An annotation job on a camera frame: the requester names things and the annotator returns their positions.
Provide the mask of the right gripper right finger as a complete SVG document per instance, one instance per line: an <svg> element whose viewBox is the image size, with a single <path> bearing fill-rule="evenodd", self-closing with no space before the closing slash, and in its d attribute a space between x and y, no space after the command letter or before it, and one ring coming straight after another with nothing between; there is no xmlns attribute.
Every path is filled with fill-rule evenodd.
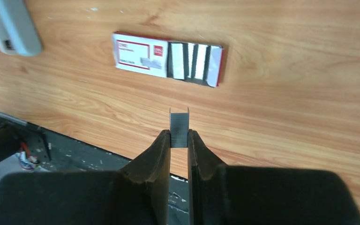
<svg viewBox="0 0 360 225"><path fill-rule="evenodd" d="M192 225L360 225L347 185L325 170L228 165L188 132Z"/></svg>

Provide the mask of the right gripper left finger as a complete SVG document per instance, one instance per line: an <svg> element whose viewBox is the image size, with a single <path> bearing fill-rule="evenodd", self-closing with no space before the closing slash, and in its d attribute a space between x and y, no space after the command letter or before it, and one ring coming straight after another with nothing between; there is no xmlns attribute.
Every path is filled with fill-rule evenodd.
<svg viewBox="0 0 360 225"><path fill-rule="evenodd" d="M116 171L12 173L0 180L0 225L165 225L170 132Z"/></svg>

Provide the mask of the staple strip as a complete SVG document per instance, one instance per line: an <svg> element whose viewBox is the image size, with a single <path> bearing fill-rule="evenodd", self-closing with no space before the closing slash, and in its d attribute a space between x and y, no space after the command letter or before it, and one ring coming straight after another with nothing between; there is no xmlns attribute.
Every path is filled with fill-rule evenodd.
<svg viewBox="0 0 360 225"><path fill-rule="evenodd" d="M171 148L188 147L188 130L189 130L189 108L187 112L171 112L169 110L170 120L170 142Z"/></svg>

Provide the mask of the red white staples box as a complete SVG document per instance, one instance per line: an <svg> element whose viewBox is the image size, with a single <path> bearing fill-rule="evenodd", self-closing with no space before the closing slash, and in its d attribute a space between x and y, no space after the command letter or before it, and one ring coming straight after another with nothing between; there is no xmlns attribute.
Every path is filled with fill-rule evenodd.
<svg viewBox="0 0 360 225"><path fill-rule="evenodd" d="M116 68L217 87L223 47L114 32Z"/></svg>

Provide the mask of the light grey white stapler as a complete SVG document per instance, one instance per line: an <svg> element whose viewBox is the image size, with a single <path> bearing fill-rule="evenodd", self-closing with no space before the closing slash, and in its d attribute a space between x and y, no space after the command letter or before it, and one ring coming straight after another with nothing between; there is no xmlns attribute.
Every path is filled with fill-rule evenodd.
<svg viewBox="0 0 360 225"><path fill-rule="evenodd" d="M8 55L35 56L43 45L23 0L0 0L0 51Z"/></svg>

